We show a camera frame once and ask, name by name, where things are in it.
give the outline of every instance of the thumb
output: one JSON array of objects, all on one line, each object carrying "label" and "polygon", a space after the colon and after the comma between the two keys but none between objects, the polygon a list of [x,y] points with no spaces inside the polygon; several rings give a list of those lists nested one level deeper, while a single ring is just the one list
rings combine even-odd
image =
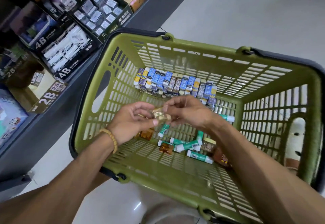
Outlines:
[{"label": "thumb", "polygon": [[171,116],[183,116],[183,108],[177,108],[175,106],[164,106],[163,111]]},{"label": "thumb", "polygon": [[143,119],[138,121],[138,124],[139,124],[140,131],[144,131],[158,125],[158,121],[156,119]]}]

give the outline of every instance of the olive green object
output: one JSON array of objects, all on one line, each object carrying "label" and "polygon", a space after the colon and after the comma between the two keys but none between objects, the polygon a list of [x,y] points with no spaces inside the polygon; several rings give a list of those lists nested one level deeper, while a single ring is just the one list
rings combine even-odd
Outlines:
[{"label": "olive green object", "polygon": [[[310,184],[321,145],[321,78],[317,72],[272,59],[282,56],[250,47],[236,50],[162,34],[120,29],[110,36],[75,117],[70,137],[72,156],[86,148],[124,104],[142,100],[163,105],[166,99],[140,92],[133,85],[139,68],[153,67],[213,81],[218,87],[216,112],[234,116],[232,125],[280,163],[290,124],[294,117],[303,117],[306,133],[298,175]],[[94,100],[103,86],[107,88],[96,109],[99,102]],[[132,181],[197,208],[206,219],[223,216],[240,223],[260,221],[233,170],[195,160],[185,151],[160,153],[157,143],[162,126],[155,128],[150,141],[139,137],[121,145],[101,172],[120,183]],[[180,125],[169,128],[163,140],[193,141],[196,134],[191,126]]]}]

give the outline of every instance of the person's left hand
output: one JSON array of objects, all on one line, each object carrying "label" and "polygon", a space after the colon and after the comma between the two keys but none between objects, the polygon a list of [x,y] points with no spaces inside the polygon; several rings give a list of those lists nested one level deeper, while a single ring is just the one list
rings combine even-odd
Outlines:
[{"label": "person's left hand", "polygon": [[148,130],[158,125],[158,121],[152,119],[152,113],[148,111],[154,108],[154,105],[141,101],[121,107],[107,126],[107,129],[114,135],[117,144],[121,145],[132,139],[139,131]]}]

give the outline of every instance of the person's right arm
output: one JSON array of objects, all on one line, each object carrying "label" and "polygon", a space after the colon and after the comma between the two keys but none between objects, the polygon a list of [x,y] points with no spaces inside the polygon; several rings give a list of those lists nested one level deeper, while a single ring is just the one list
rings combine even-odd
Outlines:
[{"label": "person's right arm", "polygon": [[265,223],[325,223],[325,199],[319,193],[198,99],[175,97],[164,111],[172,116],[172,127],[189,123],[217,141]]}]

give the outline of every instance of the person's left arm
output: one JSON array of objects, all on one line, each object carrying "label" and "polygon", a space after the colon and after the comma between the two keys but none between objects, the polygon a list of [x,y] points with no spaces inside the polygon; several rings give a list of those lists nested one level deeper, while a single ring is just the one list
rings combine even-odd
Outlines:
[{"label": "person's left arm", "polygon": [[[154,106],[136,102],[123,106],[107,129],[121,145],[141,130],[158,124],[148,111]],[[72,223],[89,186],[106,158],[114,150],[114,143],[106,133],[99,134],[80,155],[73,160],[49,185],[31,200],[10,223]]]}]

